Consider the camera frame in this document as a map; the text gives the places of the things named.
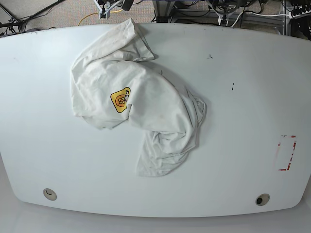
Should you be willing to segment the white printed T-shirt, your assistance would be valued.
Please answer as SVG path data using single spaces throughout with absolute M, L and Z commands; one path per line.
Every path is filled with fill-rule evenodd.
M 136 168 L 142 177 L 167 175 L 185 162 L 206 115 L 200 97 L 143 65 L 154 58 L 128 19 L 84 49 L 70 71 L 75 116 L 98 129 L 128 122 L 145 132 Z

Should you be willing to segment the red tape rectangle marking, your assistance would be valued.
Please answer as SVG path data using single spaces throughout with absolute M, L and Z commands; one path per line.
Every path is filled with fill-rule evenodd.
M 278 171 L 287 171 L 293 160 L 296 147 L 296 135 L 282 135 L 277 147 L 276 168 Z

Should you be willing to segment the white power strip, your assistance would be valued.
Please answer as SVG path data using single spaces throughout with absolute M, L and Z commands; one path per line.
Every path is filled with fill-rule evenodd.
M 309 16 L 311 14 L 311 8 L 307 6 L 303 6 L 301 8 L 295 8 L 291 11 L 289 17 L 290 19 L 298 19 L 301 17 Z

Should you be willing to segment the aluminium frame stand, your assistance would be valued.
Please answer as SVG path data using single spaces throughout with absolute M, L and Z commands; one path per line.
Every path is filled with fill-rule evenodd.
M 175 0 L 153 0 L 156 23 L 168 23 L 172 17 L 171 11 L 175 5 Z

